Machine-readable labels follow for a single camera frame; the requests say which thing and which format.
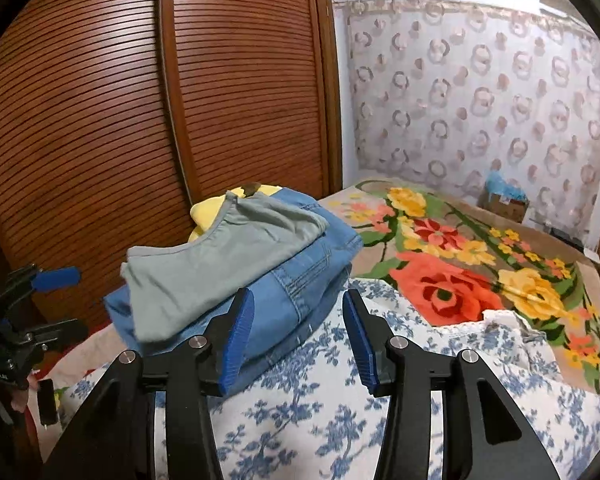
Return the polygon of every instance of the yellow cloth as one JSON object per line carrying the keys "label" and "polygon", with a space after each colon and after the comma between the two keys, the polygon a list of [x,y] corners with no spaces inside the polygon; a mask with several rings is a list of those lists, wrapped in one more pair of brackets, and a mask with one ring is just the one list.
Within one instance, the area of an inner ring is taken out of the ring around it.
{"label": "yellow cloth", "polygon": [[[267,196],[271,196],[274,193],[277,193],[282,188],[280,186],[266,186],[263,184],[258,189],[259,192],[264,193]],[[244,198],[244,190],[241,187],[237,187],[231,190],[232,193],[236,194],[240,198]],[[211,198],[207,198],[202,202],[198,202],[191,207],[191,218],[197,224],[196,228],[193,229],[189,236],[189,242],[192,242],[200,235],[202,235],[205,231],[207,231],[211,224],[216,219],[218,215],[218,211],[222,207],[222,203],[224,202],[224,195],[222,196],[213,196]]]}

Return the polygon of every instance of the metal screw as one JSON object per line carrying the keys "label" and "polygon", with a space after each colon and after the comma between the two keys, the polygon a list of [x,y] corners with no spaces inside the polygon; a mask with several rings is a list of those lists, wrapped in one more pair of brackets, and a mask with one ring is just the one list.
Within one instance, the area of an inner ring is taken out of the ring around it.
{"label": "metal screw", "polygon": [[389,339],[389,344],[394,348],[407,348],[407,346],[409,346],[409,340],[401,335],[394,335]]}
{"label": "metal screw", "polygon": [[206,337],[203,335],[195,335],[189,339],[189,346],[191,348],[202,348],[206,345]]}
{"label": "metal screw", "polygon": [[462,350],[461,356],[468,363],[475,363],[480,358],[474,350]]}
{"label": "metal screw", "polygon": [[136,359],[136,353],[133,350],[125,350],[118,357],[118,361],[120,361],[123,365],[128,365],[132,363]]}

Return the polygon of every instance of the blue plastic bag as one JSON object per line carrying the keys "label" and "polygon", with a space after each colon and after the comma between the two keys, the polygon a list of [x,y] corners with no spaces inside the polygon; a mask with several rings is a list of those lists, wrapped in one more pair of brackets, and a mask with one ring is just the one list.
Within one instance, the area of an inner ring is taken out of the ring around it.
{"label": "blue plastic bag", "polygon": [[497,171],[491,171],[485,183],[489,194],[495,193],[504,198],[526,202],[526,193],[518,186],[507,184],[502,175]]}

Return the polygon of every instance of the blanket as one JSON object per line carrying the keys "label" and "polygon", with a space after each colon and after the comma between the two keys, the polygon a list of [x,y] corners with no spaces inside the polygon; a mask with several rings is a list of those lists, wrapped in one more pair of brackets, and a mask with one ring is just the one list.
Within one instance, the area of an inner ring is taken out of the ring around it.
{"label": "blanket", "polygon": [[578,251],[397,180],[367,180],[324,202],[364,241],[353,276],[385,281],[435,326],[513,310],[544,332],[566,382],[600,393],[600,278]]}
{"label": "blanket", "polygon": [[[600,450],[600,396],[561,382],[544,335],[506,310],[480,322],[432,327],[413,305],[380,280],[350,280],[373,314],[394,333],[428,351],[455,355],[474,348],[535,429],[560,478],[576,479]],[[92,372],[61,397],[66,425],[103,375]],[[429,479],[442,473],[442,396],[432,394]],[[342,319],[342,294],[325,322],[302,346],[245,391],[211,404],[222,473],[227,479],[373,478],[388,398],[360,383]],[[155,410],[157,478],[168,477],[164,395]]]}

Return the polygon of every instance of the stack of clothes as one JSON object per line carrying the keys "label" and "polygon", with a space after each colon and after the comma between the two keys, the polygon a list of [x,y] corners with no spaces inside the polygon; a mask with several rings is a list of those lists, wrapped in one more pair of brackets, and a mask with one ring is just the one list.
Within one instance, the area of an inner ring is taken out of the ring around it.
{"label": "stack of clothes", "polygon": [[188,243],[127,251],[126,285],[105,306],[129,348],[146,356],[203,333],[248,286],[255,314],[231,390],[239,392],[320,326],[362,240],[313,198],[277,186],[228,191],[191,215],[197,227]]}

